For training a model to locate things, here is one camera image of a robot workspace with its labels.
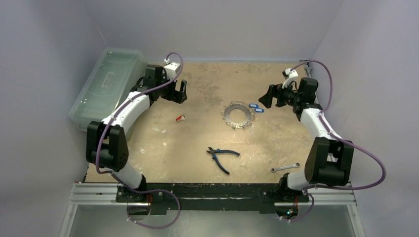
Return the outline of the red key tag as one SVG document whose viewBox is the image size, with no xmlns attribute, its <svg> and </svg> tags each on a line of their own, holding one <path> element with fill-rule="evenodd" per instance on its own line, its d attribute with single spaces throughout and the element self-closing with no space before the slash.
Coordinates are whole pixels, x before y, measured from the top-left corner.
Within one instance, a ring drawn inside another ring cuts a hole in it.
<svg viewBox="0 0 419 237">
<path fill-rule="evenodd" d="M 180 116 L 178 116 L 178 117 L 175 119 L 175 121 L 176 121 L 176 122 L 180 122 L 180 121 L 183 121 L 183 120 L 186 120 L 186 116 L 185 116 L 185 115 L 180 115 Z"/>
</svg>

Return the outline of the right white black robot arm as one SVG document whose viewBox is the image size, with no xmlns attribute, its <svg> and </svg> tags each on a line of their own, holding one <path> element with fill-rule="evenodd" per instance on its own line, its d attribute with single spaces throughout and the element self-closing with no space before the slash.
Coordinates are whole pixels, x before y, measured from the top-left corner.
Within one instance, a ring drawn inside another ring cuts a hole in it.
<svg viewBox="0 0 419 237">
<path fill-rule="evenodd" d="M 271 108 L 273 99 L 276 107 L 291 106 L 297 119 L 313 137 L 313 144 L 304 170 L 286 173 L 280 179 L 277 194 L 289 201 L 297 192 L 323 185 L 327 188 L 342 188 L 349 182 L 354 149 L 350 141 L 332 135 L 332 129 L 321 114 L 322 107 L 315 103 L 318 82 L 302 78 L 297 89 L 292 85 L 271 84 L 259 102 Z"/>
</svg>

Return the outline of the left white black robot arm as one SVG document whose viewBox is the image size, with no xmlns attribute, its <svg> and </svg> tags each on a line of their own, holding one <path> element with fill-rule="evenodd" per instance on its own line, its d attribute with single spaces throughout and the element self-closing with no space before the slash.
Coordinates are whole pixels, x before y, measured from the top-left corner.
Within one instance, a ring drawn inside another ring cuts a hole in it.
<svg viewBox="0 0 419 237">
<path fill-rule="evenodd" d="M 127 98 L 102 121 L 87 126 L 86 160 L 97 173 L 108 173 L 128 187 L 135 202 L 147 197 L 145 177 L 128 163 L 127 132 L 138 117 L 159 98 L 181 104 L 187 99 L 185 80 L 176 90 L 176 80 L 183 69 L 181 63 L 165 66 L 147 65 L 145 75 L 131 88 Z"/>
</svg>

